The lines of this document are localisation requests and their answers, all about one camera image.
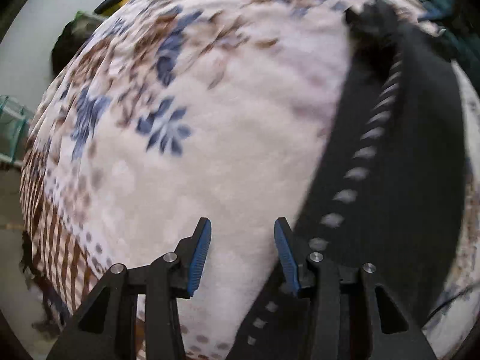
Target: blue ribbed rubber pad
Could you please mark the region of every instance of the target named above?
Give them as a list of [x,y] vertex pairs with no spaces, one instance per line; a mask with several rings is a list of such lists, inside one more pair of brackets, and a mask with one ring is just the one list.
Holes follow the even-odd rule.
[[207,259],[208,248],[212,239],[212,224],[209,220],[205,222],[203,226],[202,235],[198,239],[197,247],[193,253],[193,258],[188,270],[188,285],[187,291],[190,296],[193,296],[194,292],[200,285],[200,279],[202,278],[203,266]]
[[286,284],[294,295],[298,294],[300,290],[300,283],[298,279],[298,267],[290,251],[289,244],[285,235],[283,234],[282,226],[275,221],[274,227],[275,245],[277,245],[278,257],[282,264],[283,274],[285,275]]

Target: black cable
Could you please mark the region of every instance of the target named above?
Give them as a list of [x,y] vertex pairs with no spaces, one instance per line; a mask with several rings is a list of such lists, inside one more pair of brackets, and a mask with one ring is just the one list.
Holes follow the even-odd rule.
[[476,287],[480,287],[480,281],[477,281],[473,284],[470,284],[469,286],[466,286],[463,290],[461,290],[458,294],[453,296],[450,299],[447,299],[446,301],[442,302],[440,306],[438,306],[435,310],[433,310],[427,317],[427,321],[425,322],[425,325],[430,322],[430,320],[439,312],[441,311],[444,307],[448,306],[451,304],[453,301],[457,300],[458,298],[464,296],[465,294],[473,291]]

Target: floor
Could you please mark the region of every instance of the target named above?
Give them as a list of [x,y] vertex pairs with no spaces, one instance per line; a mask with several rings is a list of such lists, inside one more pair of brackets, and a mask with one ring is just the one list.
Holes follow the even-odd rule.
[[[12,95],[35,110],[53,77],[50,53],[63,27],[79,10],[103,0],[28,0],[0,43],[0,95]],[[43,320],[39,293],[28,291],[20,272],[23,218],[20,175],[0,171],[0,309],[34,360],[45,359],[53,341],[31,325]]]

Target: floral blanket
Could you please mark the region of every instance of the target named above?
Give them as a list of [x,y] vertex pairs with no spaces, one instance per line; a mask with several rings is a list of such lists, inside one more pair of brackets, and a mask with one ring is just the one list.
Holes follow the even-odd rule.
[[[150,264],[207,216],[202,282],[179,317],[190,358],[226,357],[277,260],[274,220],[295,222],[328,141],[355,46],[344,10],[370,1],[130,0],[97,29],[46,91],[22,171],[34,265],[71,313],[112,263]],[[455,69],[472,171],[444,299],[480,278],[480,106]],[[439,358],[479,305],[473,292],[425,327]]]

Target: black garment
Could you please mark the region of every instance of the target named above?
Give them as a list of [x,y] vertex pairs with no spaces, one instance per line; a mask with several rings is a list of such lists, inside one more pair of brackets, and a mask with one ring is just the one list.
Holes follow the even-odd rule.
[[[465,150],[457,81],[450,63],[434,53],[433,39],[398,21],[385,2],[367,5],[360,15],[348,11],[346,18],[363,47],[353,57],[330,141],[294,231],[327,240],[324,254],[344,266],[375,264],[421,326],[442,290],[461,226]],[[399,58],[396,100],[376,109]],[[369,120],[382,109],[391,114],[381,137],[361,139],[379,126]],[[373,158],[354,158],[368,146],[376,149]],[[353,184],[346,174],[355,167],[368,175]],[[357,192],[354,202],[333,200],[345,189]],[[332,212],[342,218],[337,228],[321,224]],[[297,357],[308,301],[279,291],[282,281],[277,266],[243,321],[229,360]],[[262,329],[253,325],[256,318],[267,322]]]

